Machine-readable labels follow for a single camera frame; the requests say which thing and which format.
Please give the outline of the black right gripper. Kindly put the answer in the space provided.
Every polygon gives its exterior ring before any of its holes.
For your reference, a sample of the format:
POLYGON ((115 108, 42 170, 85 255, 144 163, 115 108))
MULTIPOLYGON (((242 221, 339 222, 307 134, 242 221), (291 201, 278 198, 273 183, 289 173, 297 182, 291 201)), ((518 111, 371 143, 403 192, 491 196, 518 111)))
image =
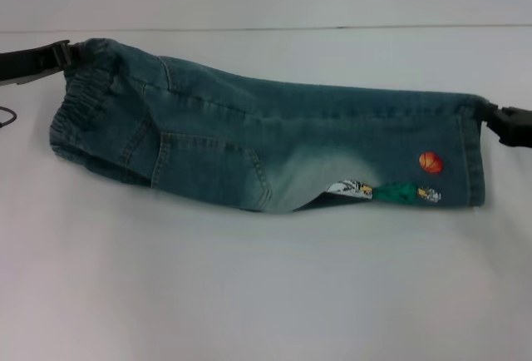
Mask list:
POLYGON ((499 136, 499 142, 509 147, 532 146, 532 112, 515 107, 499 108, 485 102, 475 106, 475 119, 478 122, 492 123, 492 131, 499 136))

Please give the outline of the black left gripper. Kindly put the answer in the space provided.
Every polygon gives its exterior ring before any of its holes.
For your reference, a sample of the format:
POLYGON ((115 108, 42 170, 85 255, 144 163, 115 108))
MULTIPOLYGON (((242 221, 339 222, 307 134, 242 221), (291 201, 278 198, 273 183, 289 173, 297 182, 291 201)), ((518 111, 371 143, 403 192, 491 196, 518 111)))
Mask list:
POLYGON ((23 85, 88 63, 86 43, 68 40, 1 54, 1 85, 23 85))

